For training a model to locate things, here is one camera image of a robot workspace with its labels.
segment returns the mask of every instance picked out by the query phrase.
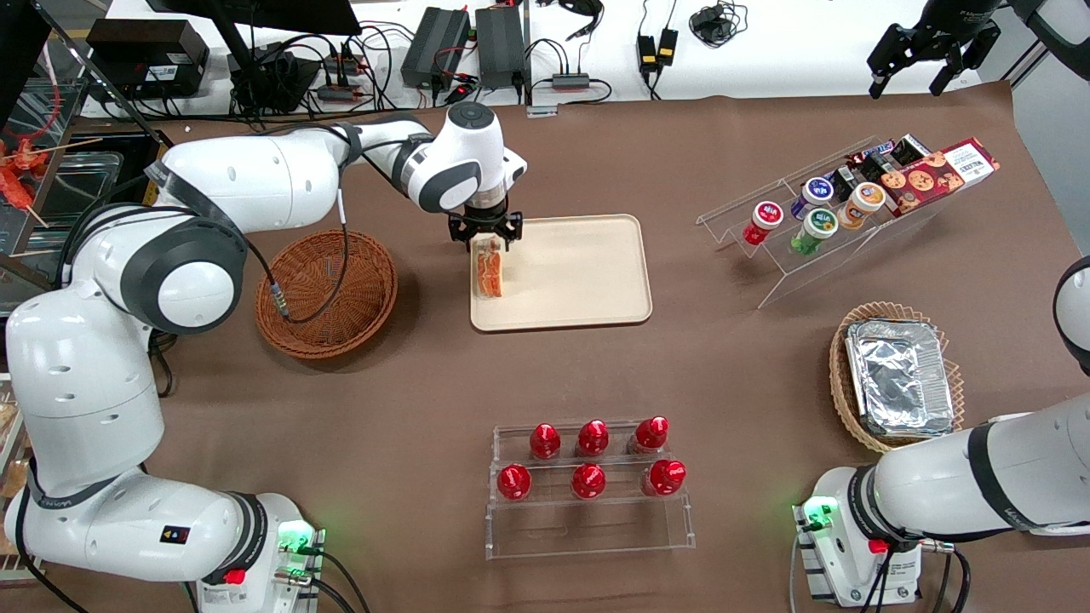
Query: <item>bottle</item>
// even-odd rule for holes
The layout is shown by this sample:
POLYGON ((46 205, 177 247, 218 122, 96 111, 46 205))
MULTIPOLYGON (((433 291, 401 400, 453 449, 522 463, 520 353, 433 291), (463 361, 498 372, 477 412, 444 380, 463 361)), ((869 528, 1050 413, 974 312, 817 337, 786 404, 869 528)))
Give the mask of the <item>bottle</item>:
POLYGON ((681 489, 685 476, 683 464, 678 460, 661 459, 643 471, 641 489, 647 496, 668 496, 681 489))
POLYGON ((608 445, 609 429, 606 428, 606 422, 601 419, 591 420, 579 430, 576 455, 589 458, 601 456, 608 445))
POLYGON ((821 243, 836 233, 836 216, 832 211, 814 208, 807 213, 807 219, 799 228, 799 233, 791 239, 791 249, 801 255, 818 253, 821 243))
POLYGON ((521 464, 512 464, 499 471, 496 477, 496 489, 509 501, 521 501, 530 495, 533 479, 530 471, 521 464))
POLYGON ((753 216, 746 229, 742 230, 742 239, 750 244, 761 244, 772 232, 779 227, 784 220, 784 209, 774 202, 761 202, 753 207, 753 216))
POLYGON ((635 432, 628 441, 630 454, 656 454, 666 445, 666 434, 670 422, 663 416, 645 419, 635 426, 635 432))
POLYGON ((538 424, 530 433, 530 453, 537 459, 549 459, 560 450, 560 433, 549 423, 538 424))
POLYGON ((877 183, 860 183, 851 191, 844 208, 836 213, 837 221, 846 230, 858 230, 863 227, 867 217, 885 206, 885 190, 877 183))
POLYGON ((606 472, 596 464, 583 464, 571 476, 571 491, 576 497, 591 501, 606 489, 606 472))
POLYGON ((833 183, 823 177, 814 177, 802 184, 802 193, 791 203, 791 215, 802 221, 807 213, 825 206, 833 200, 833 183))

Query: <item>acrylic display rack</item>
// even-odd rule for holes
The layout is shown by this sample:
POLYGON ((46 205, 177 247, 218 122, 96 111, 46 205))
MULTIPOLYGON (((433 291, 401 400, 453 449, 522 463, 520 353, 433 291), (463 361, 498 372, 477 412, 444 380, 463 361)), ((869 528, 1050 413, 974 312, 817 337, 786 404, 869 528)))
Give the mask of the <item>acrylic display rack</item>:
POLYGON ((607 421, 609 447, 605 454, 577 457, 576 437, 583 423, 554 424, 561 452, 548 460, 530 455, 533 426, 495 429, 485 560, 697 546, 688 490, 651 497, 640 488, 644 470, 658 459, 674 458, 668 448, 658 454, 626 454, 640 421, 607 421), (606 473, 605 492, 593 501, 571 493, 572 472, 585 461, 597 464, 606 473), (518 502, 505 498, 496 489, 496 477, 510 464, 526 467, 533 479, 530 495, 518 502))
MULTIPOLYGON (((813 255, 800 255, 792 250, 791 238, 799 231, 801 223, 791 216, 790 207, 798 196, 801 184, 811 177, 822 177, 836 170, 845 164, 845 156, 868 149, 880 143, 882 141, 876 136, 860 141, 697 218, 697 225, 707 228, 717 244, 726 247, 730 243, 737 243, 747 257, 768 259, 775 264, 776 271, 771 275, 774 280, 770 281, 774 285, 758 309, 824 277, 879 244, 919 229, 946 208, 949 201, 954 199, 954 195, 944 197, 900 217, 894 217, 888 208, 883 207, 870 215, 862 228, 858 230, 840 228, 837 230, 831 239, 821 244, 818 253, 813 255), (784 221, 768 235, 763 243, 752 245, 742 239, 742 230, 750 223, 753 207, 762 201, 779 204, 784 209, 784 221)), ((841 205, 835 204, 832 208, 835 211, 839 206, 841 205)))

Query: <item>basket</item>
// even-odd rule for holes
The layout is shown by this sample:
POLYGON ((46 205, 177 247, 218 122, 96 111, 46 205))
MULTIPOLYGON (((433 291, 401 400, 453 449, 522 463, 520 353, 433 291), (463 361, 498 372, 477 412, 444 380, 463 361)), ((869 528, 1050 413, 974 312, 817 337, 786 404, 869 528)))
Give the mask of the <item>basket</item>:
MULTIPOLYGON (((283 290, 293 317, 318 310, 340 275, 344 238, 340 229, 306 236, 272 260, 272 276, 283 290)), ((269 292, 266 276, 257 287, 257 328, 269 345, 304 360, 332 358, 374 336, 393 310, 398 275, 382 244, 349 232, 349 265, 340 291, 324 313, 305 324, 284 320, 269 292)))
MULTIPOLYGON (((852 384, 851 365, 848 363, 848 351, 844 347, 844 335, 848 325, 852 322, 870 320, 873 317, 925 323, 931 323, 931 320, 924 317, 923 313, 913 310, 911 306, 905 306, 904 304, 894 304, 893 302, 869 302, 852 309, 851 312, 844 317, 844 321, 840 322, 840 326, 836 328, 836 333, 833 335, 833 344, 828 349, 828 380, 829 385, 833 388, 833 406, 836 407, 836 412, 840 416, 840 421, 844 422, 844 426, 848 429, 848 432, 851 433, 857 441, 867 445, 867 448, 869 449, 884 454, 895 447, 901 447, 911 443, 919 443, 925 438, 879 440, 873 434, 868 432, 861 423, 859 423, 859 408, 856 401, 856 389, 852 384)), ((947 344, 946 335, 938 329, 935 332, 938 334, 938 347, 945 351, 947 344)), ((957 364, 943 358, 943 366, 946 370, 946 382, 950 388, 950 401, 954 405, 954 431, 956 432, 961 430, 961 423, 965 421, 965 393, 962 390, 965 382, 961 380, 961 373, 958 372, 957 364)))

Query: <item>brown table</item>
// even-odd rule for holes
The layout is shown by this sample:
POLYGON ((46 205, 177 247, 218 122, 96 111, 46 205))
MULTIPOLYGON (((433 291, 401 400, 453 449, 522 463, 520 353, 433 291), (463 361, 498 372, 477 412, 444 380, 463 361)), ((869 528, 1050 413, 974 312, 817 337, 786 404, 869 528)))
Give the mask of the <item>brown table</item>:
MULTIPOLYGON (((498 112, 508 145, 530 164, 516 208, 640 218, 655 301, 645 324, 474 332, 465 253, 445 240, 446 220, 361 167, 346 176, 350 226, 390 249, 401 278, 379 338, 336 363, 276 353, 254 326, 251 259, 230 321, 168 352, 180 384, 164 401, 167 433, 150 471, 295 500, 329 529, 329 551, 375 613, 786 611, 789 505, 826 469, 877 458, 845 432, 829 399, 831 335, 862 302, 909 304, 947 333, 969 423, 1090 389, 1051 314, 1056 280, 1078 253, 1015 131, 1004 84, 937 99, 610 104, 535 120, 498 112), (937 146, 978 136, 1003 169, 907 242, 754 311, 766 287, 743 275, 737 248, 713 249, 697 216, 865 136, 909 131, 937 146), (485 563, 494 425, 657 412, 671 419, 671 444, 690 468, 695 550, 485 563)), ((438 112, 422 118, 441 125, 438 112)), ((169 128, 178 141, 239 130, 169 128)), ((330 216, 307 231, 335 224, 330 216)), ((272 255, 303 233, 253 238, 272 255)), ((1087 544, 1005 534, 966 545, 968 610, 1086 610, 1087 544)), ((942 563, 924 566, 923 601, 898 611, 930 611, 942 563)), ((177 585, 56 566, 50 576, 93 613, 149 610, 142 602, 189 610, 177 585)), ((801 610, 834 610, 809 601, 801 577, 797 586, 801 610)), ((41 588, 0 592, 0 610, 65 611, 41 588)))

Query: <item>robotic arm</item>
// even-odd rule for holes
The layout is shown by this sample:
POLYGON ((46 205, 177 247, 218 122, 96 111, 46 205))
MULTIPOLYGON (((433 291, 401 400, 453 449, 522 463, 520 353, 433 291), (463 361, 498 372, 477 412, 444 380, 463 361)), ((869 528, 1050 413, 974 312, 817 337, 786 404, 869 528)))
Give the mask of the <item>robotic arm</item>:
MULTIPOLYGON (((891 76, 919 61, 945 62, 931 82, 935 96, 962 71, 980 68, 1000 37, 992 13, 1003 4, 1003 0, 928 0, 915 26, 891 25, 867 59, 874 77, 871 97, 881 96, 891 76)), ((1061 62, 1090 80, 1090 4, 1085 0, 1006 4, 1061 62)))
MULTIPOLYGON (((1056 326, 1090 375, 1090 257, 1061 278, 1056 326)), ((883 601, 915 600, 921 541, 966 542, 1010 530, 1090 533, 1090 394, 835 468, 796 508, 821 569, 814 598, 863 603, 882 565, 883 601)))
POLYGON ((63 289, 20 305, 8 361, 35 464, 4 531, 23 554, 149 581, 198 581, 201 610, 290 612, 315 531, 279 494, 213 492, 145 474, 164 423, 152 329, 196 334, 234 310, 244 233, 299 228, 367 161, 450 236, 521 236, 507 191, 526 165, 498 119, 455 105, 434 139, 411 117, 178 145, 148 169, 153 207, 108 206, 73 229, 63 289), (455 211, 464 206, 463 214, 455 211))

